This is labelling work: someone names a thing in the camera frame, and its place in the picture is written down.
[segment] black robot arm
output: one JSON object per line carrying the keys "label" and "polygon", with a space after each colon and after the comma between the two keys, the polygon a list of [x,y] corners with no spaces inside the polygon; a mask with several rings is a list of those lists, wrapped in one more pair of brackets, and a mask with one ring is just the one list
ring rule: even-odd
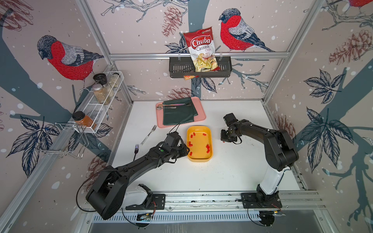
{"label": "black robot arm", "polygon": [[188,153],[189,148],[180,135],[177,132],[169,133],[164,142],[158,143],[143,157],[117,168],[107,166],[85,198],[104,220],[109,219],[121,207],[126,189],[134,180],[170,159],[177,159]]}

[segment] vent grille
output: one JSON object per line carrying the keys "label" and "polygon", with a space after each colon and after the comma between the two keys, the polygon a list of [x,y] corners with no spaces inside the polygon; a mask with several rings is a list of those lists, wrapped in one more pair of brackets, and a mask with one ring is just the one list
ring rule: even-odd
{"label": "vent grille", "polygon": [[[126,218],[133,223],[146,223],[147,221],[136,221],[138,213],[124,213]],[[253,221],[260,221],[259,211],[249,211]],[[152,223],[187,223],[187,222],[222,222],[222,221],[250,221],[247,211],[215,211],[215,212],[156,212]],[[127,222],[122,213],[116,213],[108,220],[103,220],[99,214],[93,217],[95,223]]]}

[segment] silver fork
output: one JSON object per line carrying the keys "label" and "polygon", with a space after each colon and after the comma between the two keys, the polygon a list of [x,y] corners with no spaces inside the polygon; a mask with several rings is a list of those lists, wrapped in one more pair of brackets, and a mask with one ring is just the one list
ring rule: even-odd
{"label": "silver fork", "polygon": [[151,129],[150,133],[145,137],[145,139],[141,142],[141,145],[144,144],[144,142],[146,141],[146,139],[148,139],[149,135],[154,132],[154,130],[156,129],[157,125],[154,125],[153,128]]}

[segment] bird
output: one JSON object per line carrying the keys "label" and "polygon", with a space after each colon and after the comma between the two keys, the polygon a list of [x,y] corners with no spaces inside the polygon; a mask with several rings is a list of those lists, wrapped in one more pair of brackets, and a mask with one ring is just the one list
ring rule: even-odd
{"label": "bird", "polygon": [[361,12],[361,7],[365,6],[366,4],[368,4],[370,2],[372,2],[373,0],[336,0],[334,2],[331,2],[330,5],[333,5],[333,4],[335,4],[337,2],[340,2],[340,1],[348,1],[347,9],[345,10],[345,12],[342,15],[345,15],[347,13],[347,11],[350,9],[351,6],[358,7],[359,8],[359,14],[358,15],[362,15],[362,14],[365,14],[365,12]]}
{"label": "bird", "polygon": [[96,61],[104,57],[82,47],[65,44],[50,35],[40,38],[37,48],[41,59],[46,58],[62,76],[71,80],[83,80],[80,92],[86,89],[84,80],[93,72]]}
{"label": "bird", "polygon": [[263,48],[268,52],[274,52],[267,48],[254,33],[254,29],[245,23],[238,9],[226,9],[220,15],[219,20],[222,21],[220,38],[228,46],[229,51],[242,50],[244,52],[247,48]]}

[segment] chip bag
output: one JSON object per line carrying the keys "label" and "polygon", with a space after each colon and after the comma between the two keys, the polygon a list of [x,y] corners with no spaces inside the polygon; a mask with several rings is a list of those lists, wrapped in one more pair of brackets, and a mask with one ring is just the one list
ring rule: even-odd
{"label": "chip bag", "polygon": [[215,58],[215,45],[211,28],[184,33],[184,37],[196,72],[220,70]]}

